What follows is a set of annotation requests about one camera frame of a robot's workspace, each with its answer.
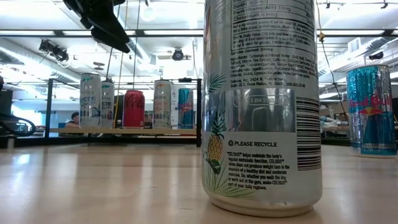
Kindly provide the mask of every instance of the red bull can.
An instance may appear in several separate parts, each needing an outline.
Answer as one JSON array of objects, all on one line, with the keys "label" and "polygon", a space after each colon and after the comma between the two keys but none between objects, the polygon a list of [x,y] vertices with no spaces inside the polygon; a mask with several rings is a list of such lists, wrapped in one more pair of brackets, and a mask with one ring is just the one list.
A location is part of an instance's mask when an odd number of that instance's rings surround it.
[{"label": "red bull can", "polygon": [[364,157],[395,157],[388,66],[371,65],[347,72],[347,99],[352,153]]},{"label": "red bull can", "polygon": [[181,88],[178,90],[178,128],[193,129],[193,90]]}]

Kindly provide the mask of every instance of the celsius can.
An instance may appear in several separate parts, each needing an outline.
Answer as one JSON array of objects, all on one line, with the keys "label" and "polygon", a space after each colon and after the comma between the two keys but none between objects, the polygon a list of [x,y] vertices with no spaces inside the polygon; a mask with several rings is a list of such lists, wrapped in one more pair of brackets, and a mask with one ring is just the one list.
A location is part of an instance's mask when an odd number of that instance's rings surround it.
[{"label": "celsius can", "polygon": [[81,74],[80,127],[101,127],[101,77],[98,74]]},{"label": "celsius can", "polygon": [[101,89],[101,126],[103,128],[113,128],[114,84],[111,80],[103,81]]},{"label": "celsius can", "polygon": [[219,207],[288,217],[322,196],[313,8],[206,0],[202,184]]},{"label": "celsius can", "polygon": [[153,128],[171,128],[172,83],[155,81]]}]

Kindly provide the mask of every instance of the blue and silver can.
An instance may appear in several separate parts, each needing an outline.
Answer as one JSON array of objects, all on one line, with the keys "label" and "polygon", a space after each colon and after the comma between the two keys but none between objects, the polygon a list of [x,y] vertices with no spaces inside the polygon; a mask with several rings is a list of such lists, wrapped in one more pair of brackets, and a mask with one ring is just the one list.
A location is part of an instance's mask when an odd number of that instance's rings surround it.
[{"label": "blue and silver can", "polygon": [[385,65],[347,73],[349,133],[355,156],[395,157],[390,71]]},{"label": "blue and silver can", "polygon": [[193,90],[181,88],[178,90],[178,128],[193,129]]},{"label": "blue and silver can", "polygon": [[84,73],[80,79],[80,127],[101,126],[101,77]]},{"label": "blue and silver can", "polygon": [[101,89],[101,126],[113,128],[114,84],[112,80],[103,81]]}]

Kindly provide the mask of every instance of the ceiling light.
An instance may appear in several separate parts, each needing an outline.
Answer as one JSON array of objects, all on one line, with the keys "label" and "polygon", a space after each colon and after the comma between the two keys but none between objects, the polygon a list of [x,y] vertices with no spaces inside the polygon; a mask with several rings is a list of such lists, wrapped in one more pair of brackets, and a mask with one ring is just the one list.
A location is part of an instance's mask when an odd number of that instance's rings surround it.
[{"label": "ceiling light", "polygon": [[71,31],[62,31],[64,35],[83,35],[83,36],[90,36],[91,31],[89,30],[71,30]]},{"label": "ceiling light", "polygon": [[337,95],[337,93],[324,93],[319,96],[319,99],[326,99]]},{"label": "ceiling light", "polygon": [[384,30],[323,30],[325,35],[381,35]]},{"label": "ceiling light", "polygon": [[398,72],[393,72],[390,74],[390,79],[397,78],[397,77],[398,77]]},{"label": "ceiling light", "polygon": [[337,83],[345,83],[346,81],[347,81],[347,78],[344,77],[344,78],[337,80]]},{"label": "ceiling light", "polygon": [[55,35],[51,30],[0,30],[0,35]]},{"label": "ceiling light", "polygon": [[145,30],[145,35],[203,35],[203,30]]},{"label": "ceiling light", "polygon": [[126,30],[126,34],[127,35],[135,35],[136,31],[134,31],[134,30]]}]

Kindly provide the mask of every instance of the palm leaf illustration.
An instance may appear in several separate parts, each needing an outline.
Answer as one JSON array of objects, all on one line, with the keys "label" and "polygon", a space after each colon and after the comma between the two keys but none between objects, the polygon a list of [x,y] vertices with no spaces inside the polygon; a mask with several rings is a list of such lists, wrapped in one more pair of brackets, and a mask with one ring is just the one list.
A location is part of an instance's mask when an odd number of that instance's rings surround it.
[{"label": "palm leaf illustration", "polygon": [[216,90],[220,89],[223,86],[223,83],[225,82],[225,76],[224,75],[218,75],[218,74],[211,74],[210,78],[206,82],[206,94],[210,95],[216,92]]}]

